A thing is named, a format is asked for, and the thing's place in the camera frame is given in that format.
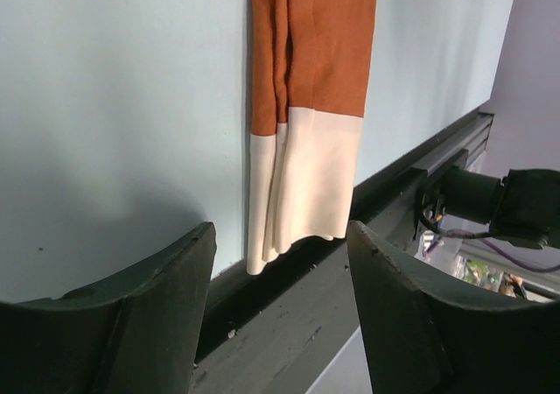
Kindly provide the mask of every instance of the two-tone fabric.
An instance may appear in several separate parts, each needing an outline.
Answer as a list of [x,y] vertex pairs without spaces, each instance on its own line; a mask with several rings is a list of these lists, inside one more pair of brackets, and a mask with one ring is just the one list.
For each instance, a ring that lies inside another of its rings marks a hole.
[[252,0],[248,272],[297,240],[343,238],[376,0]]

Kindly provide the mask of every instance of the purple cable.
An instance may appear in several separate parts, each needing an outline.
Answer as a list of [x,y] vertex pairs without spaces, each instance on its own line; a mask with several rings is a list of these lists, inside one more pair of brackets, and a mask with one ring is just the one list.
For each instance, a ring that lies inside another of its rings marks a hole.
[[[471,235],[472,234],[472,232],[469,232],[468,230],[464,230],[464,229],[454,229],[453,232],[462,233],[464,235]],[[535,267],[534,265],[527,264],[522,260],[518,260],[517,258],[512,256],[511,254],[508,254],[506,251],[504,251],[502,248],[500,248],[495,243],[491,243],[490,241],[488,241],[486,239],[479,239],[478,241],[481,241],[486,246],[490,247],[491,249],[496,251],[498,254],[500,254],[502,257],[511,261],[513,264],[518,265],[522,269],[533,271],[534,273],[552,273],[554,271],[560,270],[560,264],[557,264],[553,267],[547,267],[547,268],[541,269],[539,267]]]

